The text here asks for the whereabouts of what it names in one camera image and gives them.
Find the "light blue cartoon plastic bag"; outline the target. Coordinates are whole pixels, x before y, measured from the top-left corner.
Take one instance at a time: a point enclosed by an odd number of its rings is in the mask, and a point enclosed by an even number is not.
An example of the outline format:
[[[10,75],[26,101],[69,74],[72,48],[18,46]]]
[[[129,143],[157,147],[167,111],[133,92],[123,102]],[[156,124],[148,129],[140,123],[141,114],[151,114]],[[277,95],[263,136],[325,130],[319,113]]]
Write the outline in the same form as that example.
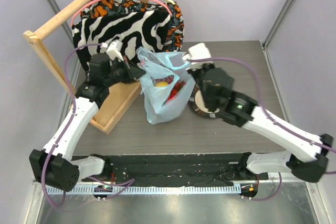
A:
[[[183,62],[183,52],[152,52],[144,47],[136,51],[140,60],[139,67],[145,70],[139,81],[144,94],[146,118],[150,124],[171,121],[179,117],[185,109],[191,96],[195,81],[186,71],[187,64]],[[174,81],[167,87],[157,88],[155,79],[174,76]],[[177,82],[186,82],[177,93],[176,98],[165,103]]]

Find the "yellow pear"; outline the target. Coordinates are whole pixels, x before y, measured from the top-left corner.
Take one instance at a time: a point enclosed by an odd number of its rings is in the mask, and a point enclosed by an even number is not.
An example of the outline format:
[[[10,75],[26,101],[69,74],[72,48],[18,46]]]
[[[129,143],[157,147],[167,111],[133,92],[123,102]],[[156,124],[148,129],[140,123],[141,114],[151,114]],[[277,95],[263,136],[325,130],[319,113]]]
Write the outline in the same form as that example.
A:
[[[157,88],[164,88],[164,87],[167,87],[168,85],[169,85],[168,82],[166,82],[166,81],[160,81],[160,82],[157,82],[155,86]]]

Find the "red yellow cherry bunch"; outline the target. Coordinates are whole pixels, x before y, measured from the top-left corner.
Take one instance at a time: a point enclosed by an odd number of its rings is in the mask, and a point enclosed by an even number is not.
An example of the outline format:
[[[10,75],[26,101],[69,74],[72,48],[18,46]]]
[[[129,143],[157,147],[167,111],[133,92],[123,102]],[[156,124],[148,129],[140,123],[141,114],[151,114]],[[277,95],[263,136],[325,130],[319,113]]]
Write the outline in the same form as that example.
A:
[[[171,99],[171,98],[173,98],[174,96],[176,96],[177,93],[184,87],[185,84],[186,84],[186,82],[184,82],[184,81],[182,81],[182,82],[177,82],[177,83],[174,85],[174,87],[173,87],[173,89],[172,89],[172,91],[171,91],[171,93],[170,93],[169,99]]]

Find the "red apple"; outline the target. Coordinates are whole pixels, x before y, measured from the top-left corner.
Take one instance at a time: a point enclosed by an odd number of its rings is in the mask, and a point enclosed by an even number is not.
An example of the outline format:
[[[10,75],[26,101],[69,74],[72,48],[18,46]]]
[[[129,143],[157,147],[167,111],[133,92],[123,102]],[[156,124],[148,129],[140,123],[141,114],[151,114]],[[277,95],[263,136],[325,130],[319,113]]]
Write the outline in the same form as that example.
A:
[[[169,102],[173,101],[175,98],[176,98],[176,96],[169,96],[165,103],[169,103]]]

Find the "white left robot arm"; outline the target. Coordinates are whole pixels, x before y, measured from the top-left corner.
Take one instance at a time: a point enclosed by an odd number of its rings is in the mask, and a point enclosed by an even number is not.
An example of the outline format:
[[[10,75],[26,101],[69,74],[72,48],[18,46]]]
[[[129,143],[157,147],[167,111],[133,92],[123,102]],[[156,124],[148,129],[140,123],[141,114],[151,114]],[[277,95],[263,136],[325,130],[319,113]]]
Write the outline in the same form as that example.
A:
[[[112,169],[102,156],[92,155],[72,161],[73,152],[84,129],[108,97],[109,88],[118,83],[137,81],[143,75],[145,71],[126,56],[114,59],[107,53],[93,56],[86,80],[75,94],[72,110],[44,148],[32,150],[29,156],[35,180],[65,192],[89,176],[107,181]]]

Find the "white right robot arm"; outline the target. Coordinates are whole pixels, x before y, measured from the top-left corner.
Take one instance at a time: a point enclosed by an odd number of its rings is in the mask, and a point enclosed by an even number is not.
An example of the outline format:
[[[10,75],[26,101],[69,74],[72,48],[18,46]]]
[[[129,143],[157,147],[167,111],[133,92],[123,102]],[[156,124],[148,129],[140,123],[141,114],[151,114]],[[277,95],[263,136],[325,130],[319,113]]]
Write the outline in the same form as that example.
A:
[[[210,112],[227,124],[258,133],[285,149],[247,153],[237,166],[239,177],[250,179],[260,173],[290,172],[300,180],[317,183],[327,173],[332,136],[308,133],[270,113],[250,96],[233,90],[234,79],[212,63],[188,72]]]

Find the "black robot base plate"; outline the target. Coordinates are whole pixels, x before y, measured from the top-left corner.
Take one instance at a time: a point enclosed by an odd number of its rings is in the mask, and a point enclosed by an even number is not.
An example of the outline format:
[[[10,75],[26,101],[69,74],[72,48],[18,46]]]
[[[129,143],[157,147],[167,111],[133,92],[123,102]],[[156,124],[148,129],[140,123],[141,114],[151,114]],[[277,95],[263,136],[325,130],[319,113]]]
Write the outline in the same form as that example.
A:
[[[105,155],[107,167],[95,178],[138,187],[216,187],[244,180],[263,181],[246,168],[247,153]]]

